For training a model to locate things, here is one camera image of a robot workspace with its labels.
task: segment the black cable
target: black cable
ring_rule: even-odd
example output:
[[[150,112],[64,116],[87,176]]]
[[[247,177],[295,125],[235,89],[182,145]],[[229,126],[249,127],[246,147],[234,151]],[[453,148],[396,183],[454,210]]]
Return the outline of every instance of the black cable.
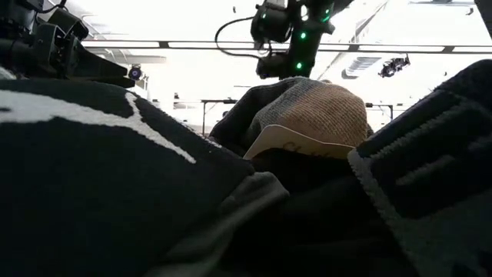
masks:
[[[237,53],[231,53],[227,50],[224,50],[222,49],[219,45],[218,45],[218,36],[221,34],[222,30],[224,30],[227,26],[231,25],[231,24],[234,24],[234,23],[238,23],[238,22],[243,22],[243,21],[247,21],[247,20],[252,20],[253,19],[253,16],[251,17],[248,17],[248,18],[240,18],[240,19],[235,19],[233,21],[230,21],[230,22],[227,22],[225,23],[224,25],[222,25],[218,30],[217,32],[215,33],[215,45],[217,46],[217,49],[219,49],[222,53],[226,54],[226,55],[231,55],[231,56],[234,56],[234,57],[249,57],[249,58],[257,58],[258,60],[261,61],[261,57],[258,57],[256,55],[252,55],[252,54],[237,54]]]
[[[57,4],[57,5],[54,5],[52,6],[51,8],[47,9],[47,10],[38,10],[36,11],[37,13],[40,13],[40,14],[47,14],[53,10],[55,10],[56,8],[66,8],[65,5],[67,4],[67,0],[61,0],[60,4]]]
[[[268,41],[268,49],[265,52],[261,52],[260,50],[258,50],[258,53],[260,55],[268,55],[268,56],[271,56],[272,52],[273,52],[273,49],[271,47],[271,41]]]
[[[36,22],[36,24],[38,24],[38,25],[40,24],[39,19],[38,19],[38,12],[34,13],[34,22]]]
[[[18,41],[18,38],[14,39],[14,41],[10,44],[10,47],[8,48],[7,55],[5,56],[5,66],[7,68],[11,68],[13,65],[13,52],[14,52],[14,46],[15,43]]]

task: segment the hat label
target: hat label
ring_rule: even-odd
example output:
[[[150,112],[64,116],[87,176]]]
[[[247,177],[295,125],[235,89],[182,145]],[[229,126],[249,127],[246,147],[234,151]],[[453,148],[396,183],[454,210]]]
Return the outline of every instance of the hat label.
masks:
[[[248,149],[244,159],[252,159],[268,149],[283,149],[304,155],[346,159],[353,147],[320,142],[281,125],[268,125]]]

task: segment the dark gray fabric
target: dark gray fabric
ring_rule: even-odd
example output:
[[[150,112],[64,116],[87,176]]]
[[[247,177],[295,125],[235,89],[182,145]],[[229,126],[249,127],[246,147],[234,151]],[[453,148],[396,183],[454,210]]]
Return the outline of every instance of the dark gray fabric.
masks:
[[[348,156],[421,277],[492,275],[491,72],[464,69]]]
[[[242,223],[288,196],[271,173],[247,177],[220,205],[216,218],[182,239],[145,277],[206,276],[218,261],[233,233]]]

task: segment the sleeve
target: sleeve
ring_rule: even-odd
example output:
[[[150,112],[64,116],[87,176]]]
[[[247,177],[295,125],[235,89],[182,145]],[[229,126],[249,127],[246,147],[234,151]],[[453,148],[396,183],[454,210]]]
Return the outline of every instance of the sleeve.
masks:
[[[273,174],[248,176],[220,204],[210,221],[193,228],[145,277],[209,276],[218,268],[234,231],[285,196],[287,190]]]
[[[253,168],[113,85],[0,81],[1,276],[142,276]]]
[[[492,274],[490,72],[470,65],[348,156],[422,277]]]

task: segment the white ceiling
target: white ceiling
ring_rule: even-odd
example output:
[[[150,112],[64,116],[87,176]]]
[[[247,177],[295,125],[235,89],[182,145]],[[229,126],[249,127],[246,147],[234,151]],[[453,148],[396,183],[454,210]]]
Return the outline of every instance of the white ceiling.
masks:
[[[112,39],[142,40],[182,40],[212,41],[216,30],[232,19],[252,16],[255,0],[68,0],[70,11],[84,16],[90,25],[101,33],[123,35],[104,35]],[[354,23],[369,16],[374,7],[381,2],[355,0],[344,15],[336,16],[337,32],[335,38],[324,36],[324,42],[350,38]],[[481,20],[478,10],[466,16],[468,7],[408,4],[404,0],[391,0],[390,5],[371,26],[365,43],[380,41],[384,44],[459,44],[490,45],[490,37]],[[238,23],[226,28],[221,34],[222,41],[251,41],[250,22]],[[169,88],[183,95],[227,95],[234,85],[260,85],[276,82],[274,79],[260,80],[254,73],[256,60],[235,58],[218,51],[187,50],[133,50],[133,55],[162,55],[167,58],[166,74],[161,78],[168,82]],[[330,64],[337,53],[322,52],[317,56],[313,78],[317,78]],[[349,54],[344,58],[346,64],[355,57]],[[412,103],[428,93],[442,80],[443,73],[457,72],[472,61],[483,56],[456,55],[412,55],[412,66],[406,68],[395,78],[381,79],[376,71],[378,63],[367,75],[342,85],[363,96],[368,102],[395,101]],[[326,76],[339,76],[339,70]]]

